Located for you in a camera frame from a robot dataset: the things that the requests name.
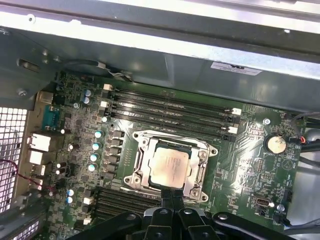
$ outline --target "ventilation grille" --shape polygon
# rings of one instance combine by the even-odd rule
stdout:
[[[19,163],[27,112],[25,109],[0,107],[0,160]],[[15,167],[0,161],[0,213],[10,208],[15,180]]]
[[[30,224],[23,231],[21,231],[17,236],[12,238],[11,240],[22,240],[22,239],[30,239],[29,236],[33,235],[39,227],[39,221],[36,221],[33,224]]]

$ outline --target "motherboard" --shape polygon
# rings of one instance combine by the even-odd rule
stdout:
[[[36,239],[66,239],[117,214],[143,215],[163,186],[185,205],[283,231],[301,145],[294,112],[104,77],[61,73],[41,130],[64,136]],[[301,132],[305,122],[297,121]]]

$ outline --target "white label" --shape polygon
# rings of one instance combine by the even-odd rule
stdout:
[[[253,68],[232,65],[232,64],[222,63],[222,62],[216,62],[216,61],[214,61],[212,63],[211,68],[212,69],[219,69],[219,70],[223,70],[223,71],[234,72],[234,73],[239,73],[239,74],[247,74],[247,75],[251,75],[251,76],[258,75],[259,73],[262,72],[262,70],[257,70],[257,69],[253,69]]]

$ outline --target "cpu socket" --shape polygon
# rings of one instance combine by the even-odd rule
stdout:
[[[208,158],[218,150],[196,138],[159,131],[136,131],[138,142],[133,173],[124,183],[138,193],[159,196],[161,189],[183,190],[184,200],[203,203],[209,200],[202,191]]]

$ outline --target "green circuit board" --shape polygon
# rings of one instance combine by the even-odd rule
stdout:
[[[62,128],[71,130],[71,134],[65,136],[64,149],[57,153],[56,161],[57,163],[68,161],[75,164],[75,176],[66,180],[66,189],[72,188],[77,191],[71,204],[66,203],[64,194],[57,194],[54,198],[49,199],[50,208],[46,225],[48,233],[54,234],[58,239],[65,239],[74,234],[75,221],[86,216],[81,208],[82,189],[93,189],[100,186],[120,191],[125,185],[124,177],[132,174],[136,160],[138,143],[133,139],[132,134],[141,130],[155,130],[183,137],[194,137],[218,149],[218,155],[208,159],[202,188],[202,191],[209,196],[209,200],[205,203],[195,203],[193,207],[200,207],[213,214],[230,212],[270,229],[283,231],[284,227],[274,222],[273,215],[286,215],[288,212],[301,150],[299,144],[294,141],[290,142],[290,139],[297,137],[288,119],[288,116],[293,114],[292,112],[103,77],[83,78],[64,73],[60,80],[61,83],[54,93],[52,105],[59,109],[59,120],[54,121],[52,128],[48,126],[46,129],[51,129],[51,131]],[[141,104],[148,102],[150,96],[158,96],[159,102],[154,101],[153,103],[160,105],[163,105],[162,101],[179,101],[179,105],[174,106],[173,103],[167,105],[171,107],[183,108],[183,103],[192,103],[194,106],[186,107],[186,112],[194,111],[200,116],[206,112],[205,108],[208,106],[241,110],[238,115],[230,115],[230,112],[227,111],[216,115],[221,119],[230,116],[236,119],[229,123],[237,128],[237,133],[211,129],[208,127],[210,124],[203,124],[203,126],[193,124],[192,119],[174,127],[171,118],[166,120],[168,116],[166,114],[161,116],[164,119],[162,124],[158,123],[159,115],[156,117],[152,115],[153,117],[148,117],[148,120],[139,121],[137,115],[132,115],[135,118],[117,117],[117,111],[115,111],[116,114],[107,114],[107,121],[103,122],[102,117],[106,115],[108,109],[102,108],[101,102],[110,100],[108,91],[103,90],[104,84],[112,85],[113,90],[120,90],[120,95],[121,91],[142,94],[136,98]],[[83,102],[85,90],[91,91],[89,104]],[[46,124],[50,123],[47,117],[44,121]],[[303,132],[305,122],[298,121],[298,126]],[[104,136],[95,139],[94,133],[97,130],[103,131]],[[113,131],[123,131],[124,137],[117,169],[113,177],[110,177],[105,173]],[[286,139],[284,152],[274,154],[266,149],[264,140],[270,135],[279,135]],[[92,149],[92,144],[95,142],[101,143],[102,147],[98,151]],[[77,151],[67,151],[69,143],[79,144],[80,148]],[[88,165],[92,164],[90,155],[93,153],[98,153],[100,158],[94,163],[95,171],[91,172],[88,170]],[[255,196],[263,196],[271,200],[273,205],[259,207],[256,205]],[[277,210],[279,204],[285,207],[284,211]]]

